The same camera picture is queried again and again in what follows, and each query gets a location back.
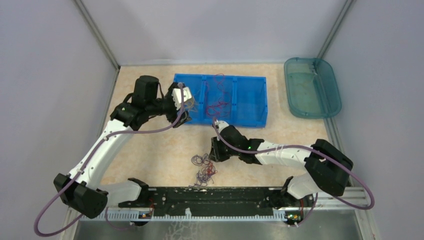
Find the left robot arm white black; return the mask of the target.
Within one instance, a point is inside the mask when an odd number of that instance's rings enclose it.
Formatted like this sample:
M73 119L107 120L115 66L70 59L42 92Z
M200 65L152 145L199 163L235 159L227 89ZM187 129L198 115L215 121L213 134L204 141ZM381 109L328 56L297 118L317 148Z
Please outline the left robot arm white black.
M159 79L142 75L133 92L118 104L105 129L90 151L68 174L59 173L53 184L61 201L83 216L94 219L106 208L121 203L144 207L150 193L146 183L136 178L101 185L101 180L117 154L136 134L153 134L177 128L191 120L189 105L194 102L191 90L183 82L173 82L166 94Z

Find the aluminium frame post left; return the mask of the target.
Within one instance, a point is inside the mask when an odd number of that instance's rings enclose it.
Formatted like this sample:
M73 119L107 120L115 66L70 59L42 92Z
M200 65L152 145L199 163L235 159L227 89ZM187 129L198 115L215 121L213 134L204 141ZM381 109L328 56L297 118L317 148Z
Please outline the aluminium frame post left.
M102 35L100 29L98 28L97 24L95 23L92 15L90 14L88 8L86 7L83 0L73 0L72 1L78 11L80 12L83 20L85 21L87 27L89 28L90 32L94 36L98 46L106 56L106 58L109 60L111 65L114 67L116 71L119 71L121 69L121 66L118 64L112 50L110 49L109 45L107 44L107 41L105 40L104 36Z

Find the aluminium frame post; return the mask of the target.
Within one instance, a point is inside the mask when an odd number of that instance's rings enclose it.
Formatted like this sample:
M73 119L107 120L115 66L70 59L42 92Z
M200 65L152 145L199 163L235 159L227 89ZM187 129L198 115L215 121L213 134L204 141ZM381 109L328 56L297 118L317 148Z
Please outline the aluminium frame post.
M89 28L90 32L94 36L98 46L106 56L106 58L109 60L111 65L114 67L116 71L119 71L121 69L121 66L118 64L112 50L110 49L109 45L107 44L107 41L105 40L104 36L102 35L100 29L98 28L97 24L95 23L92 15L90 14L88 8L86 7L83 0L73 0L72 1L78 11L80 12L83 20L85 21L87 27Z
M323 43L323 45L321 46L318 55L316 56L319 59L323 59L327 52L329 51L331 44L333 43L333 41L336 38L337 33L339 32L345 18L347 17L347 15L349 14L350 10L353 8L353 6L355 5L356 0L346 0L340 10L340 12L338 13L329 33L327 34L325 41Z

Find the teal translucent plastic tray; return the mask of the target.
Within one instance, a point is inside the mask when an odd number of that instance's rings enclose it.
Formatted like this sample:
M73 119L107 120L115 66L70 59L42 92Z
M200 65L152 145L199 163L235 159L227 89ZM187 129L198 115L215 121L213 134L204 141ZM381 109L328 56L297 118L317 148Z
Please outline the teal translucent plastic tray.
M322 58L292 57L284 63L289 110L303 119L327 119L342 109L332 66Z

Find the aluminium frame post right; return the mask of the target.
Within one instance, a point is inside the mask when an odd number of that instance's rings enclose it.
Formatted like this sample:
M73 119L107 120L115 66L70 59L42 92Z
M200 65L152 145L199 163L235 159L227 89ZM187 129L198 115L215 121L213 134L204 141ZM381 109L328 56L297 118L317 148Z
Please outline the aluminium frame post right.
M340 12L338 13L329 33L327 34L325 41L323 43L323 45L321 46L318 55L316 56L319 59L323 59L327 52L329 51L331 44L333 43L333 41L336 38L337 33L339 32L345 18L347 17L347 15L349 14L350 10L353 8L353 6L355 5L356 0L346 0L340 10Z

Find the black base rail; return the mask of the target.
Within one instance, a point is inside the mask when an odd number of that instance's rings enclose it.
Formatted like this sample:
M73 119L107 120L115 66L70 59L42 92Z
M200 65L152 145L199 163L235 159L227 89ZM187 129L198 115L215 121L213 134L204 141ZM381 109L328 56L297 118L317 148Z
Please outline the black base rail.
M299 201L281 187L149 187L120 208L152 208L156 216L270 216L272 210L297 207Z

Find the blue three-compartment plastic bin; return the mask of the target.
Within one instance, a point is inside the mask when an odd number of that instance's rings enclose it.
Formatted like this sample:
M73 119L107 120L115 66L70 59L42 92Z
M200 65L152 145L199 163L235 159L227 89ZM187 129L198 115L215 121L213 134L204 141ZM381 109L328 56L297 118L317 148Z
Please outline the blue three-compartment plastic bin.
M189 111L191 125L211 125L213 118L237 127L264 128L267 124L264 76L176 73L173 80L189 87L195 99Z

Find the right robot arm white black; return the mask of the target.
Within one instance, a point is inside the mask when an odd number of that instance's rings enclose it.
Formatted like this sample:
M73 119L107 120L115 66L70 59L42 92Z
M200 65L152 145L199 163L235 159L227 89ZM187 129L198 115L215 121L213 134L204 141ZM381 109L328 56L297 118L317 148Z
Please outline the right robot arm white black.
M281 199L295 206L303 197L318 192L341 197L349 181L353 162L325 139L311 145L276 144L262 138L247 138L226 121L214 122L217 136L211 138L211 160L224 162L238 157L246 164L279 165L305 170L289 177Z

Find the aluminium rail right side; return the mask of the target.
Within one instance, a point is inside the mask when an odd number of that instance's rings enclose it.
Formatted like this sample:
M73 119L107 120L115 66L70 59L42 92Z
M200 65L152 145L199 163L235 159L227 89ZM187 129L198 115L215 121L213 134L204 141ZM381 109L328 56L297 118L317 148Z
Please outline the aluminium rail right side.
M323 122L329 142L347 156L348 154L344 149L335 119L333 117L325 118ZM343 196L340 196L339 198L346 201L348 203L347 205L354 209L369 210L370 207L373 207L375 204L374 196L373 194L369 194L367 188L364 187L365 184L361 182L362 180L359 177L357 178L360 181L351 175L348 177L345 192Z

